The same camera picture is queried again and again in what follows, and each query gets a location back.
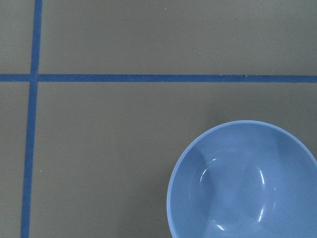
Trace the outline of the blue bowl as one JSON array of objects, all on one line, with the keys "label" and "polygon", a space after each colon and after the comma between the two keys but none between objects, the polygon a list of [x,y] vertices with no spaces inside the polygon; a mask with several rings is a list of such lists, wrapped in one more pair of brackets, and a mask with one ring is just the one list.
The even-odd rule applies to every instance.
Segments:
[{"label": "blue bowl", "polygon": [[166,212],[174,238],[314,238],[316,159],[275,125],[218,125],[176,162]]}]

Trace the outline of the brown paper table cover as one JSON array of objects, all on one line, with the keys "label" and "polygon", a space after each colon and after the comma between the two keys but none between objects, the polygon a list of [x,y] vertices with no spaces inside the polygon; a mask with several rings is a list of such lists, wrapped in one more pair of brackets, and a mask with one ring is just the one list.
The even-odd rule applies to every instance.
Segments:
[{"label": "brown paper table cover", "polygon": [[1,1],[1,237],[168,238],[177,159],[235,120],[316,154],[316,1]]}]

